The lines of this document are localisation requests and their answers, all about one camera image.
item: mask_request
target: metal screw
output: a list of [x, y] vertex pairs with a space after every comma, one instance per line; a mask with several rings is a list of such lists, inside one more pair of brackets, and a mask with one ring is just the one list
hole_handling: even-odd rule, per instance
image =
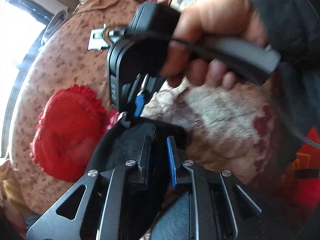
[[188, 167], [193, 166], [193, 164], [195, 164], [195, 163], [194, 163], [194, 161], [192, 161], [192, 160], [185, 160], [185, 161], [184, 161], [184, 165], [186, 165], [186, 166], [188, 166]]
[[95, 177], [98, 175], [98, 171], [97, 170], [91, 170], [91, 171], [88, 171], [87, 175], [89, 177]]
[[232, 174], [231, 171], [229, 171], [229, 170], [223, 170], [221, 173], [222, 173], [222, 175], [225, 176], [225, 177], [230, 177], [231, 174]]
[[131, 166], [134, 166], [136, 164], [136, 161], [135, 160], [127, 160], [125, 162], [125, 165], [131, 167]]

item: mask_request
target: metal ring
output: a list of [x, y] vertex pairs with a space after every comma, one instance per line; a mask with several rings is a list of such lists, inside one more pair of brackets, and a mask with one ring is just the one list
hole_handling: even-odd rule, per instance
[[104, 41], [105, 41], [106, 43], [109, 44], [110, 47], [113, 45], [113, 42], [112, 42], [111, 39], [110, 39], [109, 32], [110, 32], [111, 30], [114, 30], [114, 29], [117, 28], [117, 27], [122, 27], [122, 26], [124, 26], [124, 25], [123, 25], [123, 24], [115, 23], [115, 24], [109, 25], [108, 27], [106, 27], [106, 28], [104, 29], [103, 39], [104, 39]]
[[188, 167], [191, 167], [191, 166], [193, 166], [195, 163], [194, 163], [194, 161], [192, 161], [192, 160], [185, 160], [184, 161], [184, 165], [186, 165], [186, 166], [188, 166]]
[[134, 166], [137, 162], [135, 160], [127, 160], [125, 162], [125, 165], [131, 167], [131, 166]]
[[225, 177], [230, 177], [231, 174], [232, 174], [231, 171], [229, 171], [229, 170], [223, 170], [221, 173], [222, 173], [222, 175], [225, 176]]
[[89, 177], [95, 177], [98, 175], [98, 171], [97, 170], [90, 170], [90, 171], [88, 171], [87, 175]]

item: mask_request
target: triangular cutout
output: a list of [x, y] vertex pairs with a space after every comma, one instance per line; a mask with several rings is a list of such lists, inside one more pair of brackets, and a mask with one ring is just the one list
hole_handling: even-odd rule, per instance
[[76, 217], [86, 186], [80, 185], [56, 210], [57, 215], [73, 220]]
[[233, 193], [236, 196], [237, 207], [242, 219], [249, 219], [262, 213], [261, 208], [250, 198], [247, 193], [239, 186], [233, 186]]

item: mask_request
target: floral cushion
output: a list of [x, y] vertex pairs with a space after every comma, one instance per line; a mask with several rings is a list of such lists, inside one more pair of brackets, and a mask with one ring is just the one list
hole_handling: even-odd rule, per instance
[[111, 111], [106, 76], [108, 51], [89, 51], [89, 37], [92, 29], [104, 23], [130, 22], [137, 5], [133, 0], [120, 0], [104, 10], [74, 15], [52, 36], [29, 70], [15, 106], [8, 150], [23, 197], [35, 213], [44, 213], [72, 185], [43, 172], [29, 156], [38, 116], [57, 90], [73, 84], [89, 86], [107, 112]]

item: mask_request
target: blue tab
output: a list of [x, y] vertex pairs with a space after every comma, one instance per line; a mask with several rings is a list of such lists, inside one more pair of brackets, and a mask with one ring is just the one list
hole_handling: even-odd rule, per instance
[[139, 117], [142, 113], [142, 110], [145, 106], [145, 100], [144, 100], [144, 95], [141, 93], [136, 97], [135, 100], [136, 103], [136, 110], [134, 111], [134, 117]]
[[174, 165], [172, 145], [169, 137], [167, 138], [167, 148], [168, 148], [169, 168], [170, 168], [172, 187], [176, 188], [177, 187], [176, 167]]

